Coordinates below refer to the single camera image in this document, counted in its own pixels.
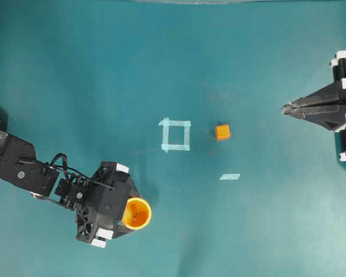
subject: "yellow cup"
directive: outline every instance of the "yellow cup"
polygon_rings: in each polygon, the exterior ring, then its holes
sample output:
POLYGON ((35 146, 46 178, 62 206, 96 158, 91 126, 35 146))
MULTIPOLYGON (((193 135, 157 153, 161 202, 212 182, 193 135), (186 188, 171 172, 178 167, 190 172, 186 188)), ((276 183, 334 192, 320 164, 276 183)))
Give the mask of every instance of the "yellow cup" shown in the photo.
POLYGON ((139 197, 129 198, 122 222, 132 230, 139 230, 149 224, 151 219, 151 207, 146 200, 139 197))

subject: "white tape label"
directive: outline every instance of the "white tape label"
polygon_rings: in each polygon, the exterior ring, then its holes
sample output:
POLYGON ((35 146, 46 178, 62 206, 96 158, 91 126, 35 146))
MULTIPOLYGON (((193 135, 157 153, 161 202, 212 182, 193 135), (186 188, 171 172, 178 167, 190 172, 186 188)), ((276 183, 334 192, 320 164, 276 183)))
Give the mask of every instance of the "white tape label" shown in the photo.
POLYGON ((219 180, 238 180, 241 174, 223 174, 219 180))

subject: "teal table surface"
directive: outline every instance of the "teal table surface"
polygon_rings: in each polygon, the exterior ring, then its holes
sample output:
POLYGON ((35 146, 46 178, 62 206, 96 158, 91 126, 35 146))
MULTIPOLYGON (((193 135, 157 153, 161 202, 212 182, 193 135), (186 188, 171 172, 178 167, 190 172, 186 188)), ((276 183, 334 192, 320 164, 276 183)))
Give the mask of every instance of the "teal table surface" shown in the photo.
POLYGON ((8 132, 88 175, 129 166, 153 215, 99 249, 74 213, 0 180, 0 276, 346 276, 334 134, 280 110, 332 82, 338 50, 346 1, 1 0, 8 132), (191 121, 190 151, 161 149, 165 117, 191 121))

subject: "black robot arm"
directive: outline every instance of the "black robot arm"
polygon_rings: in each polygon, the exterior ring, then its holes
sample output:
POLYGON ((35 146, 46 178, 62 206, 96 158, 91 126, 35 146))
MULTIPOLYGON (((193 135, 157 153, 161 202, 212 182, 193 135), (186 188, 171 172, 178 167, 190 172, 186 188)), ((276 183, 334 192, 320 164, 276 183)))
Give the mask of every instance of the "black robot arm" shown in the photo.
POLYGON ((57 154, 50 163, 37 160, 31 143, 0 130, 0 178, 27 190, 40 200, 76 210, 77 240, 104 248, 106 240, 133 230, 120 225, 129 198, 139 196, 128 174, 116 162, 101 162, 92 177, 68 167, 67 156, 57 154), (59 173, 63 172, 50 198, 59 173))

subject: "small orange block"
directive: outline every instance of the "small orange block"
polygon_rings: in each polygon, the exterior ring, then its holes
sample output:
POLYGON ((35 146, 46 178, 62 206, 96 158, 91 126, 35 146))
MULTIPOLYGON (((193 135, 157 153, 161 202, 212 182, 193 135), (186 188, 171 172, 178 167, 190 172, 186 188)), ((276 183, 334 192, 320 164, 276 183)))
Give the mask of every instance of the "small orange block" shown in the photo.
POLYGON ((215 127, 215 138, 216 140, 228 140, 231 138, 230 125, 217 125, 215 127))

